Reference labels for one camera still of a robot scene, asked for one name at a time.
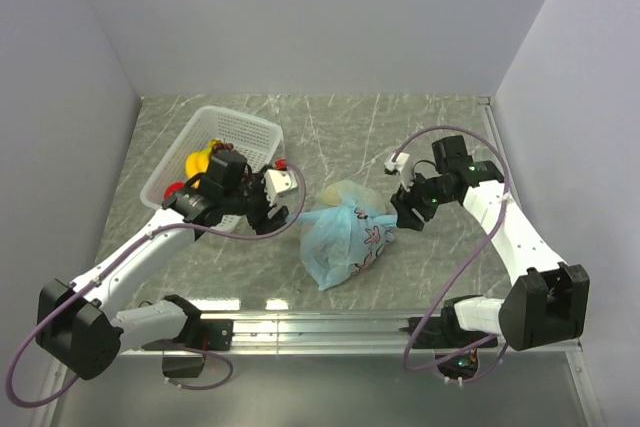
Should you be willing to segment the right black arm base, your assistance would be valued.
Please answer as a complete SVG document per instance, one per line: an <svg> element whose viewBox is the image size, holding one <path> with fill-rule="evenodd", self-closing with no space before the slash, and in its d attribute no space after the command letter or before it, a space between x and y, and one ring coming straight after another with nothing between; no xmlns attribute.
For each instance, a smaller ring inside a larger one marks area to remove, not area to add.
<svg viewBox="0 0 640 427"><path fill-rule="evenodd" d="M455 351L486 336L486 333L480 331L462 330L456 324L456 320L435 316L430 318L420 331L412 348ZM438 365L437 370L443 377L467 380L478 374L479 367L478 347L474 347Z"/></svg>

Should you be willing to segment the aluminium mounting rail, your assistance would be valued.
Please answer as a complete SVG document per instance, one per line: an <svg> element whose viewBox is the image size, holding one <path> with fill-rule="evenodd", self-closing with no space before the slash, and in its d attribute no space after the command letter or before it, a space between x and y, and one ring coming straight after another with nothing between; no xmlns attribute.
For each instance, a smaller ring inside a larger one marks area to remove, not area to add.
<svg viewBox="0 0 640 427"><path fill-rule="evenodd" d="M227 355L400 355L410 311L205 312L212 324L233 322Z"/></svg>

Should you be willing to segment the dark purple fake grapes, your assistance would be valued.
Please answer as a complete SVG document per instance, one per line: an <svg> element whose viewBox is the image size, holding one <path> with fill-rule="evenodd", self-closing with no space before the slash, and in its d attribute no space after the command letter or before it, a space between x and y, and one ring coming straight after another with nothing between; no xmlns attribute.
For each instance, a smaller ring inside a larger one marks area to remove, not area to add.
<svg viewBox="0 0 640 427"><path fill-rule="evenodd" d="M235 152L236 149L232 143L218 143L212 147L212 152L217 153L220 151L231 151Z"/></svg>

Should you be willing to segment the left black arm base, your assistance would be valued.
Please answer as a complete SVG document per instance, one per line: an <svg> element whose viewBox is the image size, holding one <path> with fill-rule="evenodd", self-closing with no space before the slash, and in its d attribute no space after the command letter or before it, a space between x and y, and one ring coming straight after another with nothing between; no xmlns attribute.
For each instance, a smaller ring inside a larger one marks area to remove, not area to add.
<svg viewBox="0 0 640 427"><path fill-rule="evenodd" d="M231 348L233 330L231 319L199 320L188 326L185 334L144 344L142 351L160 353L162 373L171 380L199 379L207 363L212 362L215 373L222 368L220 382L227 381L233 375L233 366L223 353Z"/></svg>

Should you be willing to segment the light blue plastic bag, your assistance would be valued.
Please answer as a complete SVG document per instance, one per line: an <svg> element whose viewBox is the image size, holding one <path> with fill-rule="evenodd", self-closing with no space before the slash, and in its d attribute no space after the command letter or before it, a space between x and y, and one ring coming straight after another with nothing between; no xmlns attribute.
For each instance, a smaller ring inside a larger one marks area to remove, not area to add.
<svg viewBox="0 0 640 427"><path fill-rule="evenodd" d="M388 213L381 194L342 180L326 187L297 221L303 225L301 261L326 291L372 266L395 240L397 217Z"/></svg>

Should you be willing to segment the red fake apple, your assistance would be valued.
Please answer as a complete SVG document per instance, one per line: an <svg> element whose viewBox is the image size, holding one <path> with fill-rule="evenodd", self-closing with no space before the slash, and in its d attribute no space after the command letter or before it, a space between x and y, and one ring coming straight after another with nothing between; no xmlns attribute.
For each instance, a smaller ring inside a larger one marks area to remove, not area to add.
<svg viewBox="0 0 640 427"><path fill-rule="evenodd" d="M183 182L175 182L170 184L164 191L163 199L167 200L171 198L173 195L180 192L184 188L184 186L185 184Z"/></svg>

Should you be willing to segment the white plastic basket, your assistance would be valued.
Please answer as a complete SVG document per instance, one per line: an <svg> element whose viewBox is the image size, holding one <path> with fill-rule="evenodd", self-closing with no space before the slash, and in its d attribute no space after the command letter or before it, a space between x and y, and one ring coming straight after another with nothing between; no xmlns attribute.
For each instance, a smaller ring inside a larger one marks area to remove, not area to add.
<svg viewBox="0 0 640 427"><path fill-rule="evenodd" d="M171 190L205 170L211 153L233 150L258 172L272 162L283 142L282 128L255 115L225 107L198 109L168 147L142 187L143 205L157 210Z"/></svg>

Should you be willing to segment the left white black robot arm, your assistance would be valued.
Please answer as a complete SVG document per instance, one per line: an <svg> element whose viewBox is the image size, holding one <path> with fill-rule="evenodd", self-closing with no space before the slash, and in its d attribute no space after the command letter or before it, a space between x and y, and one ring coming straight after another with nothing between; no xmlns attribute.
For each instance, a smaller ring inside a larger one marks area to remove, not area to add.
<svg viewBox="0 0 640 427"><path fill-rule="evenodd" d="M177 348L207 344L201 312L173 294L147 307L129 310L133 293L177 252L205 233L226 236L226 216L243 217L256 238L288 227L289 211L279 196L297 189L298 176L270 165L254 171L241 154L221 150L204 172L190 177L162 203L136 237L74 281L54 280L39 296L43 329L37 344L83 380L91 380L118 354L169 341Z"/></svg>

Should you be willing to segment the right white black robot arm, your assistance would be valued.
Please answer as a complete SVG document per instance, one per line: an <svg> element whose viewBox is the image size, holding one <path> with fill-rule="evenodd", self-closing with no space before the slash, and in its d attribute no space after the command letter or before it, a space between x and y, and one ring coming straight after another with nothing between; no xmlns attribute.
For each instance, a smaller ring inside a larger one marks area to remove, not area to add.
<svg viewBox="0 0 640 427"><path fill-rule="evenodd" d="M400 187L391 203L400 228L420 231L439 206L457 203L475 219L502 260L511 288L503 299L480 295L439 301L440 315L415 327L427 348L464 347L501 337L516 351L579 338L584 331L590 278L566 263L538 234L511 195L506 168L476 161L465 130L432 144L436 176L415 172L408 153L392 154L389 175Z"/></svg>

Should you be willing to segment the yellow banana bunch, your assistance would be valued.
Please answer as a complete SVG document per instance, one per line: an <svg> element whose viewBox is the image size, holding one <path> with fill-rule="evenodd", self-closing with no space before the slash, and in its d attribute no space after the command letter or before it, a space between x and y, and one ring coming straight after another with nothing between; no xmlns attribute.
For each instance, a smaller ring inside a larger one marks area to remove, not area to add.
<svg viewBox="0 0 640 427"><path fill-rule="evenodd" d="M223 145L221 140L212 139L202 150L190 153L184 164L186 178L191 179L196 174L205 172L208 168L209 158L212 152L220 145Z"/></svg>

